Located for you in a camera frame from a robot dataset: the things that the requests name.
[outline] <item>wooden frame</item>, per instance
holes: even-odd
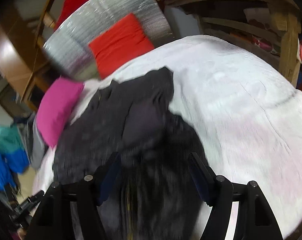
[[[166,0],[165,4],[170,6],[183,6],[193,2],[200,2],[205,0]],[[247,33],[265,38],[276,45],[281,46],[281,56],[280,60],[277,61],[272,57],[272,55],[267,55],[266,52],[253,48],[251,44],[246,44],[245,41],[240,41],[239,39],[231,36],[222,31],[209,30],[210,28],[204,28],[204,34],[210,34],[226,41],[229,41],[239,47],[242,47],[258,57],[262,58],[274,68],[276,68],[293,86],[296,86],[300,62],[297,60],[298,54],[298,35],[301,33],[301,12],[299,7],[295,4],[293,0],[260,0],[268,4],[268,8],[271,14],[271,23],[273,28],[278,31],[283,32],[281,39],[277,37],[274,33],[269,33],[266,30],[248,25],[246,23],[240,23],[236,21],[217,19],[217,18],[202,18],[198,19],[199,26],[203,28],[203,24],[216,24],[234,28],[237,30],[245,31]]]
[[[38,27],[35,31],[35,40],[34,46],[39,46],[40,48],[44,45],[44,38],[42,36],[44,26],[48,26],[50,28],[55,27],[55,21],[50,15],[50,10],[53,5],[54,0],[47,0],[46,4],[43,8],[42,14],[39,19]]]
[[[38,108],[30,100],[34,87],[37,86],[43,92],[46,92],[50,87],[50,85],[41,78],[41,76],[43,76],[49,69],[50,67],[47,65],[36,73],[32,73],[24,94],[21,97],[21,101],[23,101],[32,111],[38,111]]]
[[[14,112],[12,111],[12,105],[7,106],[6,104],[3,103],[2,98],[6,96],[8,90],[14,91],[13,88],[9,84],[7,84],[6,87],[0,92],[0,106],[8,113],[8,115],[10,115],[13,118],[17,115],[23,114],[25,110],[21,106],[19,106],[19,104],[16,104],[15,110],[17,110],[18,112]]]

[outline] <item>wooden furniture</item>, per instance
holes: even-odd
[[[44,38],[42,36],[44,26],[54,28],[55,27],[55,21],[50,15],[50,10],[53,5],[54,0],[47,0],[46,4],[43,8],[43,11],[40,16],[38,27],[35,31],[35,39],[34,39],[34,46],[38,46],[40,48],[44,45]]]
[[[23,116],[30,114],[31,111],[23,106],[23,102],[16,102],[16,92],[7,84],[7,86],[0,92],[0,106],[13,118],[15,116]]]
[[[53,80],[47,77],[50,64],[41,49],[33,46],[33,39],[27,24],[11,6],[0,21],[0,73],[21,100],[36,111],[38,104],[31,100],[33,92],[40,90],[44,94]]]
[[[181,6],[187,13],[194,14],[196,6],[201,6],[200,2],[208,0],[166,0],[166,5]],[[242,47],[258,57],[262,58],[274,68],[276,68],[293,86],[296,86],[299,75],[300,62],[297,60],[298,54],[298,34],[301,33],[301,12],[293,0],[257,0],[267,4],[271,14],[272,27],[282,33],[279,39],[274,33],[254,27],[247,23],[236,22],[228,19],[202,17],[196,14],[198,24],[203,34],[213,35],[224,39],[239,47]],[[265,38],[272,43],[281,46],[281,56],[277,57],[267,53],[261,48],[250,44],[244,40],[231,36],[223,31],[211,29],[211,25],[227,26],[246,33],[254,34]]]

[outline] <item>dark gray cloth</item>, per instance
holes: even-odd
[[[27,153],[30,165],[35,170],[41,166],[42,159],[48,150],[37,126],[36,114],[32,113],[25,124],[19,124],[19,133],[22,144]]]
[[[121,174],[98,208],[109,239],[176,240],[192,233],[201,200],[187,157],[197,152],[207,161],[194,129],[168,111],[172,97],[167,68],[121,84],[112,81],[61,134],[53,171],[54,180],[63,184],[93,174],[112,152],[121,154]],[[81,239],[72,208],[75,235]]]

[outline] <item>white blanket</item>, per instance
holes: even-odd
[[[112,79],[123,82],[165,65],[174,72],[170,111],[194,126],[216,174],[236,183],[258,182],[283,237],[288,236],[302,219],[302,92],[250,52],[204,35],[166,44],[102,81],[87,81],[72,121]],[[49,150],[34,192],[52,182],[53,158]],[[202,235],[210,211],[204,203],[194,239]],[[228,240],[236,216],[233,208]]]

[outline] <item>pink pillow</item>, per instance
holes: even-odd
[[[57,145],[83,88],[83,83],[58,78],[42,98],[36,116],[36,125],[43,140],[50,147]]]

